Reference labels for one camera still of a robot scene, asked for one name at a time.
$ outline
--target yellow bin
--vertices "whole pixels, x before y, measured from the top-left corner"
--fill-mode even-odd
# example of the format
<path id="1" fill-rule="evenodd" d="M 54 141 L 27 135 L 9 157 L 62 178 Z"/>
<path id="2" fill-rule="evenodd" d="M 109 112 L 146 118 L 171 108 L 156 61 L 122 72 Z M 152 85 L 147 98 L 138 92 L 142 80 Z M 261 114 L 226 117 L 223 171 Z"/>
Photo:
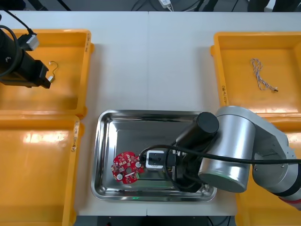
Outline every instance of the yellow bin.
<path id="1" fill-rule="evenodd" d="M 261 117 L 301 116 L 301 32 L 219 32 L 211 55 L 221 106 L 245 107 Z M 279 92 L 259 89 L 252 58 Z"/>
<path id="2" fill-rule="evenodd" d="M 301 159 L 301 118 L 269 118 L 286 133 L 289 146 Z M 237 194 L 237 226 L 300 226 L 301 212 L 259 187 L 250 173 L 247 191 Z"/>
<path id="3" fill-rule="evenodd" d="M 79 142 L 77 116 L 0 116 L 0 226 L 69 226 Z"/>
<path id="4" fill-rule="evenodd" d="M 17 37 L 26 30 L 14 30 Z M 91 53 L 91 33 L 87 30 L 34 30 L 40 45 L 27 52 L 41 60 L 55 75 L 50 89 L 0 84 L 0 115 L 76 115 L 83 118 Z"/>

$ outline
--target stainless steel tray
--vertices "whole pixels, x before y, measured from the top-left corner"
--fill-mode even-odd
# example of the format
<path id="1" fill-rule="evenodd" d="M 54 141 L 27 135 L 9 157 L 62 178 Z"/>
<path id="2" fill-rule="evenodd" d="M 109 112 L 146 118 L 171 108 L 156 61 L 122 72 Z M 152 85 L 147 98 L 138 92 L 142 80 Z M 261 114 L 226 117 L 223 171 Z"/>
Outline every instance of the stainless steel tray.
<path id="1" fill-rule="evenodd" d="M 138 155 L 144 148 L 172 143 L 198 113 L 175 111 L 113 111 L 99 117 L 91 188 L 96 198 L 125 201 L 207 202 L 216 194 L 215 187 L 196 193 L 174 189 L 163 172 L 147 171 L 129 185 L 117 182 L 111 172 L 116 155 L 131 151 Z"/>

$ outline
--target white table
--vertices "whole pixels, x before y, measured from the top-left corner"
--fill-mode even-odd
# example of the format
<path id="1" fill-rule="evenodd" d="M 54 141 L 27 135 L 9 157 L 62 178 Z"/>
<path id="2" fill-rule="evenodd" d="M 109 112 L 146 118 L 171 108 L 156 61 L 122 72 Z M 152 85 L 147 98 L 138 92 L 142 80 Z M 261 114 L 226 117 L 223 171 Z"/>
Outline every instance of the white table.
<path id="1" fill-rule="evenodd" d="M 79 215 L 235 215 L 232 193 L 208 203 L 101 201 L 90 190 L 94 133 L 107 109 L 211 111 L 219 107 L 209 48 L 219 31 L 300 31 L 299 13 L 15 12 L 33 29 L 89 29 L 95 52 L 82 121 Z M 1 24 L 23 28 L 2 13 Z"/>

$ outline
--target circuit board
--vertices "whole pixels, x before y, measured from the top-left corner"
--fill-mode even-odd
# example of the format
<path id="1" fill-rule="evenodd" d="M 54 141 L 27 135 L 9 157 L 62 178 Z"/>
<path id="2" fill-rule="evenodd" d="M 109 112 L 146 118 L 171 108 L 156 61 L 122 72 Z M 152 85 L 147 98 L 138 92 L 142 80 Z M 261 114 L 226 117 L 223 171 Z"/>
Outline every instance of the circuit board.
<path id="1" fill-rule="evenodd" d="M 139 162 L 139 156 L 133 152 L 124 152 L 115 157 L 111 170 L 115 180 L 131 184 L 139 179 L 139 173 L 144 172 L 144 166 Z"/>

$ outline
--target white plug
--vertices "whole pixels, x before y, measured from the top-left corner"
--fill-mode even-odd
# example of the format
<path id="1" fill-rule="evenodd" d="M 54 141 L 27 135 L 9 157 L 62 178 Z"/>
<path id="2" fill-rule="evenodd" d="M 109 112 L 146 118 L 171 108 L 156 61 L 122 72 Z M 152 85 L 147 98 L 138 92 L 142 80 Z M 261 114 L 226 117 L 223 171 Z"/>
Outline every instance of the white plug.
<path id="1" fill-rule="evenodd" d="M 159 0 L 159 2 L 163 8 L 167 8 L 171 6 L 170 0 Z"/>

